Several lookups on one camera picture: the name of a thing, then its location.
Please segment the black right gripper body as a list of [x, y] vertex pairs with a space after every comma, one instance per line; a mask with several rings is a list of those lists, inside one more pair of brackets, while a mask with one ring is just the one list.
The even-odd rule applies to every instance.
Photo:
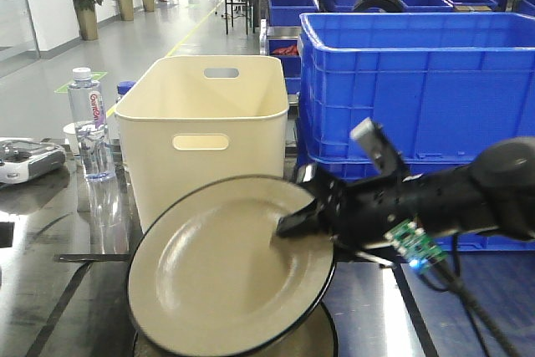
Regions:
[[295, 170], [294, 182], [323, 205], [319, 217], [335, 247], [336, 259], [372, 262], [392, 268], [396, 252], [384, 243], [383, 235], [395, 224], [393, 207], [398, 178], [375, 176], [345, 182], [315, 164]]

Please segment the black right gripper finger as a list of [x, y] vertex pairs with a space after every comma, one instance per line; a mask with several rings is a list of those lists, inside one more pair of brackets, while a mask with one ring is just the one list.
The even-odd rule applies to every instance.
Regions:
[[318, 201], [311, 201], [298, 211], [281, 217], [278, 220], [275, 234], [278, 237], [305, 237], [324, 231], [319, 217], [323, 205]]

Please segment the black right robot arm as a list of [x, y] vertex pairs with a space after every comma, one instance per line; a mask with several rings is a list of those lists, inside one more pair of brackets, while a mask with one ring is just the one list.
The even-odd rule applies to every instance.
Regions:
[[303, 183], [313, 199], [279, 220], [278, 237], [319, 232], [351, 251], [387, 246], [406, 219], [431, 237], [477, 233], [534, 239], [534, 139], [502, 140], [472, 162], [431, 173], [404, 172], [343, 181], [320, 167]]

